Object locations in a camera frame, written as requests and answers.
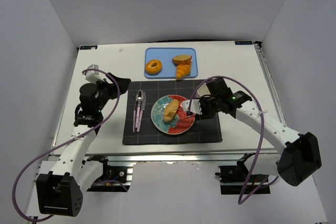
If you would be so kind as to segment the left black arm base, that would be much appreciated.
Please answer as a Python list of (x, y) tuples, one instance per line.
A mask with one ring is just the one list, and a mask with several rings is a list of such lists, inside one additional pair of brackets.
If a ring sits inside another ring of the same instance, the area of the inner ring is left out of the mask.
[(127, 190), (130, 188), (127, 185), (127, 171), (126, 166), (113, 166), (109, 163), (108, 157), (103, 155), (91, 155), (86, 160), (82, 161), (82, 167), (88, 161), (98, 161), (103, 164), (103, 174), (97, 178), (87, 191), (90, 192), (123, 192), (126, 190), (119, 184), (121, 183)]

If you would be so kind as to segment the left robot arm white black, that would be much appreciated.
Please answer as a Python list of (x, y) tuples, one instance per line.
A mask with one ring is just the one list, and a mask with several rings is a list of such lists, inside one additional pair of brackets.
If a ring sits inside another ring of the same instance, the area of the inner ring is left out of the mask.
[(105, 121), (102, 109), (109, 100), (127, 92), (131, 80), (108, 73), (101, 78), (97, 70), (85, 73), (87, 83), (79, 89), (80, 103), (75, 109), (72, 142), (66, 144), (58, 161), (36, 180), (39, 211), (47, 215), (75, 217), (83, 195), (106, 170), (104, 156), (90, 157), (86, 152)]

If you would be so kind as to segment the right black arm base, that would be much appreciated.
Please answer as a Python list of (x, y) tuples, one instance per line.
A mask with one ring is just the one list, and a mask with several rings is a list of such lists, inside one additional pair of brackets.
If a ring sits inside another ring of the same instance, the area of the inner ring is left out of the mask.
[[(245, 161), (247, 161), (247, 158), (253, 157), (254, 155), (255, 153), (245, 153), (245, 155), (238, 159), (235, 164), (221, 165), (218, 167), (215, 177), (219, 179), (220, 192), (222, 195), (240, 194), (249, 172), (249, 169), (245, 166)], [(264, 178), (265, 175), (252, 174), (247, 183), (244, 195), (248, 195), (257, 188)]]

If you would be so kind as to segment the long tan bread roll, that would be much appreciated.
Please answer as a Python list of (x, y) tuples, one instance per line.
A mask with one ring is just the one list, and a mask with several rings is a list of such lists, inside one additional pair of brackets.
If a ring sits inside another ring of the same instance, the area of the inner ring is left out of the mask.
[(170, 123), (173, 120), (179, 107), (180, 107), (180, 102), (177, 99), (173, 99), (169, 104), (166, 105), (164, 114), (163, 114), (164, 123)]

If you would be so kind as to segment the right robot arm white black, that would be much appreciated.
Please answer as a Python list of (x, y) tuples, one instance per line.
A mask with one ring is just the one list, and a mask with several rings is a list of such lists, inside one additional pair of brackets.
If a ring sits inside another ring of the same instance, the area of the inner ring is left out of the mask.
[(244, 172), (253, 168), (258, 174), (279, 176), (287, 184), (298, 186), (322, 166), (315, 135), (282, 124), (262, 111), (250, 91), (233, 93), (223, 78), (210, 78), (204, 84), (209, 94), (192, 98), (188, 111), (197, 114), (199, 120), (212, 118), (218, 112), (229, 114), (250, 126), (277, 151), (275, 155), (264, 154), (256, 162), (252, 155), (245, 155), (237, 162)]

